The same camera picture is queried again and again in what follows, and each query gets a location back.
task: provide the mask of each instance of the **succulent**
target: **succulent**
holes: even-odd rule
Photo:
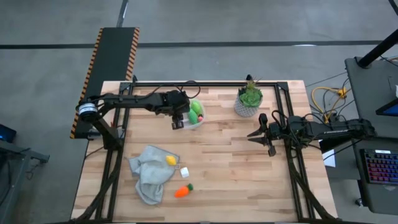
[[[246,107],[258,107],[261,104],[262,93],[256,88],[254,80],[248,80],[248,84],[239,90],[239,99]]]

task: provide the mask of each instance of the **black floor stripe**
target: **black floor stripe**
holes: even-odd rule
[[[127,10],[128,4],[129,4],[129,0],[123,0],[122,6],[120,7],[119,18],[118,18],[118,23],[116,24],[116,27],[123,26],[124,16],[126,15],[126,10]]]
[[[396,14],[398,16],[398,6],[397,6],[396,2],[394,0],[388,0],[388,2],[390,3],[392,9],[394,10],[394,12],[396,12]]]
[[[141,43],[141,49],[178,47],[288,47],[288,46],[350,46],[377,45],[381,40],[332,40],[332,41],[270,41],[270,42],[165,42]],[[3,44],[0,49],[92,49],[94,44]]]

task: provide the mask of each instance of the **yellow and black hazard tape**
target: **yellow and black hazard tape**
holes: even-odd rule
[[[81,91],[80,100],[79,101],[81,101],[85,97],[85,94],[86,94],[88,81],[90,80],[90,75],[91,75],[91,71],[93,69],[95,55],[97,54],[98,45],[100,43],[101,36],[102,36],[102,31],[103,31],[103,28],[101,28],[99,30],[99,33],[98,33],[98,36],[97,36],[97,40],[96,40],[95,45],[94,45],[93,55],[91,56],[90,65],[88,66],[88,71],[87,71],[85,83],[83,85],[83,90]],[[75,119],[73,120],[73,124],[72,124],[72,130],[70,131],[70,138],[71,139],[75,138],[75,132],[76,132],[76,126],[77,126],[78,119],[79,119],[79,114],[78,114],[78,111],[76,110]]]
[[[134,61],[136,60],[138,37],[139,37],[139,28],[136,27],[134,28],[134,35],[132,37],[131,48],[130,48],[130,56],[129,56],[129,61],[127,63],[126,81],[131,81],[132,79],[132,69],[134,68]]]

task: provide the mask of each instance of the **white plant pot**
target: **white plant pot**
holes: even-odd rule
[[[259,106],[257,106],[257,107],[247,107],[239,99],[239,93],[238,93],[238,95],[236,97],[236,100],[235,100],[235,112],[238,115],[240,115],[242,117],[245,117],[245,118],[251,117],[251,116],[253,116],[253,115],[255,115],[257,113],[257,110],[259,109],[261,103],[262,103],[262,97],[261,97]]]

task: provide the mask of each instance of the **yellow cable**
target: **yellow cable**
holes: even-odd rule
[[[337,102],[339,102],[339,100],[342,99],[342,97],[345,98],[349,91],[351,91],[351,89],[349,89],[345,93],[343,93],[342,96],[339,96],[339,98],[336,100],[335,104],[333,104],[333,106],[331,107],[330,113],[328,114],[328,116],[325,117],[326,124],[329,123],[329,118],[330,118],[331,114],[333,113],[333,110],[335,109]]]
[[[318,108],[319,111],[321,111],[321,113],[323,113],[322,108],[320,108],[320,106],[318,105],[317,101],[315,100],[315,91],[316,90],[330,90],[330,91],[334,91],[334,92],[338,92],[338,90],[334,89],[334,88],[329,88],[329,87],[325,87],[325,86],[320,86],[320,87],[316,87],[312,90],[311,92],[311,97],[312,97],[312,102],[313,104]]]

